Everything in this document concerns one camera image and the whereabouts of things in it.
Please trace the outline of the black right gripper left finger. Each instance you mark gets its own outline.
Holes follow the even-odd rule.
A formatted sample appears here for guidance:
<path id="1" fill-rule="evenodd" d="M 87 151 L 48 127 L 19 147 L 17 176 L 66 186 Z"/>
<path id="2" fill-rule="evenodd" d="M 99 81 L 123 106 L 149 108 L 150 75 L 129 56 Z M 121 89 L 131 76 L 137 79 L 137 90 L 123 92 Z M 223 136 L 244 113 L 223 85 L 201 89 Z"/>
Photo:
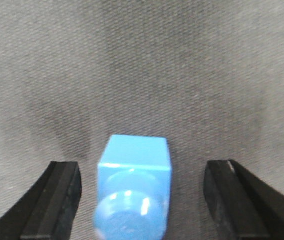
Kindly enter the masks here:
<path id="1" fill-rule="evenodd" d="M 70 239 L 81 189 L 77 162 L 50 162 L 32 187 L 0 217 L 0 240 Z"/>

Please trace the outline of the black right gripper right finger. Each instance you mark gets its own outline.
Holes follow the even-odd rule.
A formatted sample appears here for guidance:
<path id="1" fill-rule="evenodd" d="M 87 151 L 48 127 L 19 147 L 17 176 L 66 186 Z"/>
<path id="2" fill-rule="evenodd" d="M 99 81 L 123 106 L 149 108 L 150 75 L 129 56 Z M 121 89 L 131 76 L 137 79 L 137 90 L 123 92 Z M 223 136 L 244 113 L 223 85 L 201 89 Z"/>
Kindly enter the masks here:
<path id="1" fill-rule="evenodd" d="M 238 162 L 207 162 L 204 197 L 219 240 L 284 240 L 284 195 Z"/>

